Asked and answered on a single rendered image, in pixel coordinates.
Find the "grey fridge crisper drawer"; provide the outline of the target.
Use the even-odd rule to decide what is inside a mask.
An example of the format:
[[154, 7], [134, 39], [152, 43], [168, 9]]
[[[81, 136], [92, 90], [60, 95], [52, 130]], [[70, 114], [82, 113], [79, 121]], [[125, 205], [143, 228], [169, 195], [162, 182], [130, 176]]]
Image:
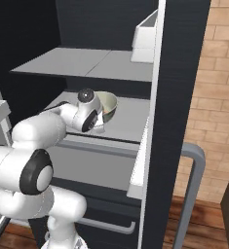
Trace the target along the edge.
[[67, 135], [48, 152], [60, 179], [126, 191], [138, 143]]

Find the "grey fridge shelf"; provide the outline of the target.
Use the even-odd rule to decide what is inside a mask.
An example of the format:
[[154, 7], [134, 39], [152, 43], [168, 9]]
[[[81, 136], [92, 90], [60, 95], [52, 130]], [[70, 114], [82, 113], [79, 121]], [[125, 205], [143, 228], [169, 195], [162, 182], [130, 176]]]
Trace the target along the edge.
[[153, 65], [131, 62], [131, 55], [126, 51], [55, 48], [13, 72], [151, 82]]
[[85, 137], [97, 137], [113, 141], [139, 142], [149, 116], [150, 101], [147, 99], [117, 97], [118, 106], [113, 118], [104, 125], [104, 132], [91, 130], [86, 133], [68, 127], [67, 133]]

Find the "black fridge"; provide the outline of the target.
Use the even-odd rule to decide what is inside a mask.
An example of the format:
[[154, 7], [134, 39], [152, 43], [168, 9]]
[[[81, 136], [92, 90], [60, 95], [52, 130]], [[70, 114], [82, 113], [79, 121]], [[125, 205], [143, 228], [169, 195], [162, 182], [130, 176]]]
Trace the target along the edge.
[[136, 26], [158, 0], [0, 0], [0, 91], [10, 122], [35, 116], [81, 89], [149, 100], [151, 82], [15, 73], [55, 48], [132, 52]]

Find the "black fridge door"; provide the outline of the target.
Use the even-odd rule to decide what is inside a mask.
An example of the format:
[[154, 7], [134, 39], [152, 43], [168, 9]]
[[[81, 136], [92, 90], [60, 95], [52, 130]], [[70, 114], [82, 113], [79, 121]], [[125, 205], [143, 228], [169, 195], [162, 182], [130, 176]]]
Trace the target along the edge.
[[159, 0], [139, 233], [162, 249], [210, 0]]

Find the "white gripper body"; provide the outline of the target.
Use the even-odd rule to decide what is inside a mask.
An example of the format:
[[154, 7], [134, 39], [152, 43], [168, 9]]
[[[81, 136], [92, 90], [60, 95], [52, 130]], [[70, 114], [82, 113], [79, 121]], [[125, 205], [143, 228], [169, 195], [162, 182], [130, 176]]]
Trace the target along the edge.
[[104, 132], [104, 121], [103, 121], [102, 113], [99, 113], [97, 115], [97, 121], [96, 121], [95, 126], [94, 126], [94, 131], [97, 133]]

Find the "pale green bowl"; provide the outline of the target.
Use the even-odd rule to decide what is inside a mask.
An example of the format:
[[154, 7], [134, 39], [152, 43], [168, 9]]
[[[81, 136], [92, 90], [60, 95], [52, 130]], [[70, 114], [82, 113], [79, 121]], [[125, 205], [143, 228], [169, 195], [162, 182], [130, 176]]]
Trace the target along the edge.
[[117, 106], [117, 96], [109, 91], [97, 91], [95, 93], [100, 100], [102, 112], [102, 119], [104, 123], [108, 123], [114, 116]]

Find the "white door bin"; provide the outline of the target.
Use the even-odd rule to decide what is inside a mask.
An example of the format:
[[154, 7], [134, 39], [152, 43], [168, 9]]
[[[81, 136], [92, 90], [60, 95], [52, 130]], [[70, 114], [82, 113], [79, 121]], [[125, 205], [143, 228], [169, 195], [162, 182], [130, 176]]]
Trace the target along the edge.
[[156, 44], [158, 11], [155, 10], [134, 31], [131, 62], [152, 63]]
[[127, 191], [127, 197], [142, 199], [148, 124], [149, 121], [146, 121], [136, 159], [134, 162], [134, 169], [131, 175], [130, 184]]

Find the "black freezer drawer front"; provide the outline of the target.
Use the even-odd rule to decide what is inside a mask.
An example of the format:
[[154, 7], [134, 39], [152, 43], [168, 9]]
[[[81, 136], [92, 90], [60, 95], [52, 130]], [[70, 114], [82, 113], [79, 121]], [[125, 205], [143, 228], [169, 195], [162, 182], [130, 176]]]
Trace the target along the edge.
[[128, 198], [125, 191], [54, 177], [52, 185], [74, 191], [87, 200], [85, 218], [129, 228], [130, 234], [76, 224], [77, 232], [90, 249], [137, 249], [141, 201]]

